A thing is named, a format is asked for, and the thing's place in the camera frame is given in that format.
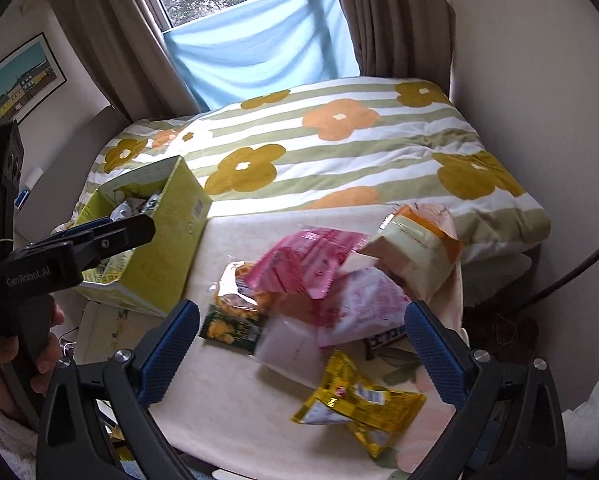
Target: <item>white wall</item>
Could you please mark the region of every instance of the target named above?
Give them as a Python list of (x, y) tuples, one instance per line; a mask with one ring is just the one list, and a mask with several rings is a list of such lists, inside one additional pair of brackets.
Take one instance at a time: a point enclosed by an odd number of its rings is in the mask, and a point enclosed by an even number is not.
[[(452, 99), (547, 209), (537, 289), (599, 246), (599, 14), (589, 0), (449, 0)], [(599, 262), (535, 309), (563, 407), (599, 380)]]
[(71, 48), (46, 0), (11, 5), (0, 19), (0, 60), (43, 32), (67, 81), (19, 124), (24, 145), (22, 180), (35, 167), (46, 168), (64, 142), (108, 101)]

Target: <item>striped duvet cover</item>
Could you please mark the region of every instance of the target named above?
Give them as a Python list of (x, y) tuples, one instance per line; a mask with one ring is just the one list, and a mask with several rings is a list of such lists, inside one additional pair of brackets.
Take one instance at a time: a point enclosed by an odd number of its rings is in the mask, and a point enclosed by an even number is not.
[(550, 232), (545, 211), (441, 90), (418, 79), (333, 80), (194, 118), (138, 121), (97, 156), (75, 214), (100, 184), (174, 155), (211, 195), (211, 217), (441, 203), (464, 262), (527, 250)]

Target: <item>picture frame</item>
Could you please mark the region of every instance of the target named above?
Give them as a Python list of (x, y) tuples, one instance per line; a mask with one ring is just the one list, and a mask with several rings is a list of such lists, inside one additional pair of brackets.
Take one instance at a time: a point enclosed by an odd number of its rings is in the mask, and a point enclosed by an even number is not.
[(22, 122), (65, 82), (45, 35), (38, 34), (0, 61), (0, 123)]

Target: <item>pink plastic package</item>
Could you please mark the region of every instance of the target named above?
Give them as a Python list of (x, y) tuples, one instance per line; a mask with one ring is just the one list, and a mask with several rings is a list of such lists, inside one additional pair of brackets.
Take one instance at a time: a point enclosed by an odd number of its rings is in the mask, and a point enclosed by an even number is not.
[(268, 251), (245, 276), (253, 290), (306, 292), (321, 300), (346, 257), (366, 236), (337, 229), (311, 228), (287, 236)]
[(317, 344), (339, 345), (400, 327), (410, 302), (376, 267), (346, 274), (333, 282), (324, 300), (313, 302)]

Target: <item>open box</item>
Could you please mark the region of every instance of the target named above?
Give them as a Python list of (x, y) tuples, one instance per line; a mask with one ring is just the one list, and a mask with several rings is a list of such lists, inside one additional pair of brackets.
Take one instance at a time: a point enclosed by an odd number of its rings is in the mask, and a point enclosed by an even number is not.
[(166, 316), (180, 300), (206, 224), (211, 197), (181, 156), (121, 174), (97, 188), (75, 225), (108, 217), (126, 198), (160, 192), (147, 214), (153, 240), (83, 273), (78, 291), (112, 306)]

